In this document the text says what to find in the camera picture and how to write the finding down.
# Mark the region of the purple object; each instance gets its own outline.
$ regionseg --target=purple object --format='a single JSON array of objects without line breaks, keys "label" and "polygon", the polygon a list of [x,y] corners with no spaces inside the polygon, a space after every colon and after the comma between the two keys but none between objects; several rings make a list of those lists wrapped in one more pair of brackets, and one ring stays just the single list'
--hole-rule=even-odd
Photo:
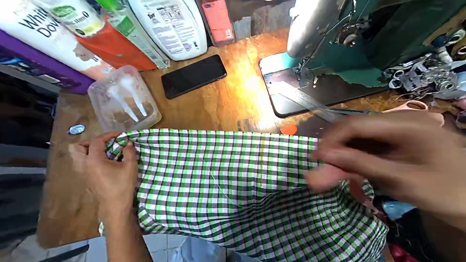
[{"label": "purple object", "polygon": [[54,84],[70,93],[86,94],[95,80],[0,30],[0,64]]}]

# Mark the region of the ruler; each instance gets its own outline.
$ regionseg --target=ruler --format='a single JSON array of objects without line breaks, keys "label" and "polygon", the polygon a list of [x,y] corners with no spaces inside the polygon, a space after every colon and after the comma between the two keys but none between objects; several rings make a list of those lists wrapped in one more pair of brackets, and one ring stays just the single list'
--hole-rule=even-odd
[{"label": "ruler", "polygon": [[296,87],[288,84],[287,82],[275,82],[268,85],[268,91],[270,95],[280,94],[311,111],[317,116],[323,118],[328,122],[334,122],[337,119],[341,118],[343,115],[335,112],[326,105],[320,103],[319,101],[313,99],[308,94],[305,94]]}]

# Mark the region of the red fabric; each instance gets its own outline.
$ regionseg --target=red fabric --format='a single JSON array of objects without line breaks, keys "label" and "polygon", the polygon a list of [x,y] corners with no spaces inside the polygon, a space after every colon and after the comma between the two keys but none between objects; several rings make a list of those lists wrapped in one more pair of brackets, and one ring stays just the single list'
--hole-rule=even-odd
[{"label": "red fabric", "polygon": [[419,262],[417,259],[412,257],[402,247],[396,244],[388,244],[390,253],[396,262]]}]

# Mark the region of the fabric pile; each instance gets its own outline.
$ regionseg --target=fabric pile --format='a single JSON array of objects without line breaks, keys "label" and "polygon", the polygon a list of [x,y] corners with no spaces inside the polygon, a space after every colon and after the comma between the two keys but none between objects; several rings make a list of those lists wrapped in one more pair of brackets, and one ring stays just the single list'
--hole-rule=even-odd
[{"label": "fabric pile", "polygon": [[[317,139],[236,131],[151,129],[121,134],[139,154],[137,215],[146,233],[202,238],[261,261],[370,261],[387,227],[349,193],[306,187]],[[370,184],[363,186],[373,196]]]}]

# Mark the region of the hand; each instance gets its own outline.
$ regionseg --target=hand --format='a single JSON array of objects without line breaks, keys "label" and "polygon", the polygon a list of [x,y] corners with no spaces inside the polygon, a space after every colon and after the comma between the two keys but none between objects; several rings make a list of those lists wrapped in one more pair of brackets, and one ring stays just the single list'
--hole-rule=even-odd
[{"label": "hand", "polygon": [[105,142],[119,134],[106,133],[69,146],[75,169],[83,174],[104,216],[130,212],[137,185],[136,149],[131,142],[123,148],[122,162],[109,160],[105,155]]},{"label": "hand", "polygon": [[[391,150],[373,155],[347,146],[357,138],[388,143]],[[307,180],[321,192],[343,179],[368,179],[398,200],[466,215],[466,158],[460,145],[459,136],[423,112],[348,117],[319,142],[315,157],[328,165],[309,172]]]}]

